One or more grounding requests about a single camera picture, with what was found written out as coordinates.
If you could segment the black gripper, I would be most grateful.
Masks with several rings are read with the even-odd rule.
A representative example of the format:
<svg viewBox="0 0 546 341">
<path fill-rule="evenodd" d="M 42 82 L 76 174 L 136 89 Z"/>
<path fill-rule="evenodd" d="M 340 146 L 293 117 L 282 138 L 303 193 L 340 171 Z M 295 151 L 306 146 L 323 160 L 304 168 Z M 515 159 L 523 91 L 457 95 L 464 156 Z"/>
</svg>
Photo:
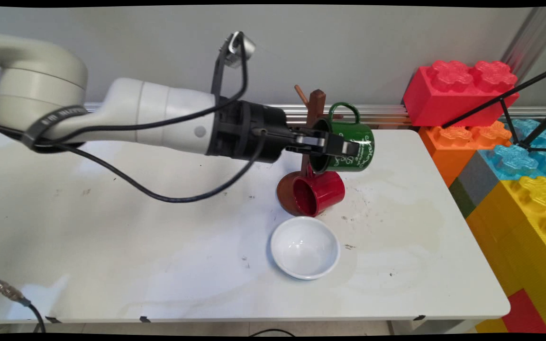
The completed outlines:
<svg viewBox="0 0 546 341">
<path fill-rule="evenodd" d="M 281 108 L 237 100 L 215 112 L 206 155 L 248 161 L 262 130 L 266 131 L 265 143 L 257 162 L 276 162 L 285 149 L 316 157 L 357 157 L 360 150 L 360 143 L 325 130 L 288 127 Z"/>
</svg>

